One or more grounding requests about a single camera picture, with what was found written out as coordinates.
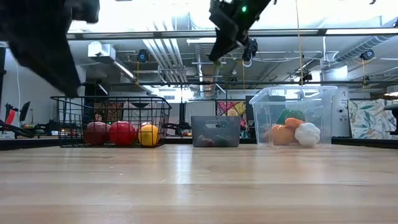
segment wooden tabletop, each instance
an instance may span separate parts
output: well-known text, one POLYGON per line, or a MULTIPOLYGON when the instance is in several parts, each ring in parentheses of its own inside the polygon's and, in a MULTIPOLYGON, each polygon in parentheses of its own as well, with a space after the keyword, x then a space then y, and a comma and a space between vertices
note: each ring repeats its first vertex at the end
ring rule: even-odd
POLYGON ((398 223, 398 151, 0 151, 1 223, 398 223))

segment gray plastic bin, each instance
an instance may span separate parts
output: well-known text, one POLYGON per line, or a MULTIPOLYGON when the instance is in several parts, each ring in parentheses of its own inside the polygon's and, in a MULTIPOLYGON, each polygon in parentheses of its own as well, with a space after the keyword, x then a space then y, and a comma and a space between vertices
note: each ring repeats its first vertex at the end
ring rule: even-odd
POLYGON ((239 146, 240 116, 192 116, 191 121, 193 146, 239 146))

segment black wire basket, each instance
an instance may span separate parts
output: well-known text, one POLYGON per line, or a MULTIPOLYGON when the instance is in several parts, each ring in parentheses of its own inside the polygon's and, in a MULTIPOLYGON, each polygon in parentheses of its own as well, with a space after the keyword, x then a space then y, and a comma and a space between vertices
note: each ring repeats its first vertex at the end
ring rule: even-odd
POLYGON ((171 106, 157 96, 81 96, 57 101, 60 147, 158 147, 171 106))

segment green pepper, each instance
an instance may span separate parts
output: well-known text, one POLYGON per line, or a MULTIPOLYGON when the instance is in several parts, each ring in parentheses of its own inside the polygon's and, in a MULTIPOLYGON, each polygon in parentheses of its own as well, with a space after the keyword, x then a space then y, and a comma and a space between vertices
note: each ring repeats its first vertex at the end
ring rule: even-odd
POLYGON ((303 112, 299 111, 299 110, 289 110, 289 109, 284 109, 281 114, 279 115, 278 120, 276 121, 276 124, 285 124, 285 120, 287 118, 295 118, 295 119, 299 119, 302 121, 305 121, 305 117, 303 112))

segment clear plastic bin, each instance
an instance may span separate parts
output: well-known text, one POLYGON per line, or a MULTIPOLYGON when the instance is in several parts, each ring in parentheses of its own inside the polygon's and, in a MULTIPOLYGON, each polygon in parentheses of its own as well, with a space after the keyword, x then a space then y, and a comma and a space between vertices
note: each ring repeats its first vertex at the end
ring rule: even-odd
POLYGON ((238 147, 240 116, 192 116, 194 147, 238 147))
POLYGON ((331 102, 336 90, 337 86, 275 86, 261 90, 249 102, 257 143, 275 147, 330 145, 331 102))

